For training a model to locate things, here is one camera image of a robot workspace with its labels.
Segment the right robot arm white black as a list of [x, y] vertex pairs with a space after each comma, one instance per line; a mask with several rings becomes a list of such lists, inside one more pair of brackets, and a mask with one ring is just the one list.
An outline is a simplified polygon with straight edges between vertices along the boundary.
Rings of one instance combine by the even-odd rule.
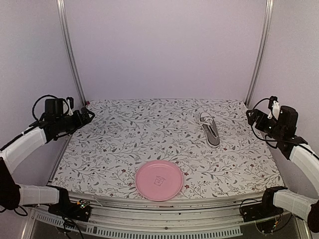
[[[267, 134], [276, 143], [282, 155], [295, 164], [319, 191], [319, 157], [308, 143], [296, 136], [298, 113], [288, 106], [281, 106], [269, 115], [258, 110], [247, 110], [248, 124]], [[311, 232], [319, 232], [319, 200], [292, 192], [286, 187], [266, 189], [258, 213], [268, 217], [277, 208], [289, 211], [308, 223]]]

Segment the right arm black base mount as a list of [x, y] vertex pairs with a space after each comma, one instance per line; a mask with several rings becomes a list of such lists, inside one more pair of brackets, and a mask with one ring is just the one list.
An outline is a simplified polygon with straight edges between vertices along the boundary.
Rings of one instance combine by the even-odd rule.
[[255, 199], [245, 199], [239, 207], [239, 213], [244, 222], [257, 221], [269, 217], [280, 216], [283, 209], [273, 205], [267, 206]]

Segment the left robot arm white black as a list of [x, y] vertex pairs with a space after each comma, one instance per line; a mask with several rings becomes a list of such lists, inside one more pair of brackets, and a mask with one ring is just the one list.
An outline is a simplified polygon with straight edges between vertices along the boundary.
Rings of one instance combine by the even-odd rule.
[[67, 189], [15, 183], [12, 174], [34, 151], [72, 135], [89, 124], [95, 114], [83, 107], [74, 110], [74, 99], [44, 95], [44, 113], [18, 136], [0, 149], [0, 205], [4, 211], [19, 207], [47, 205], [48, 212], [68, 219], [87, 222], [92, 208], [88, 201], [71, 202]]

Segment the grey canvas sneaker white laces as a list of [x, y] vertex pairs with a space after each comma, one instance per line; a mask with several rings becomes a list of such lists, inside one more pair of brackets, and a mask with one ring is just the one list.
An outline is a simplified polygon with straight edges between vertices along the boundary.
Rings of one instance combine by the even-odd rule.
[[199, 123], [205, 132], [207, 144], [210, 147], [218, 147], [220, 145], [220, 137], [214, 118], [206, 112], [199, 115]]

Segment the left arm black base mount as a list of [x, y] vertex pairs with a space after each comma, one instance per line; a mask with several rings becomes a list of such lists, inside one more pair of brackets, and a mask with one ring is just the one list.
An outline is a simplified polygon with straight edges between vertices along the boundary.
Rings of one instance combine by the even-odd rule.
[[70, 201], [61, 201], [58, 204], [50, 205], [48, 212], [72, 220], [88, 222], [91, 216], [92, 207], [83, 201], [76, 203]]

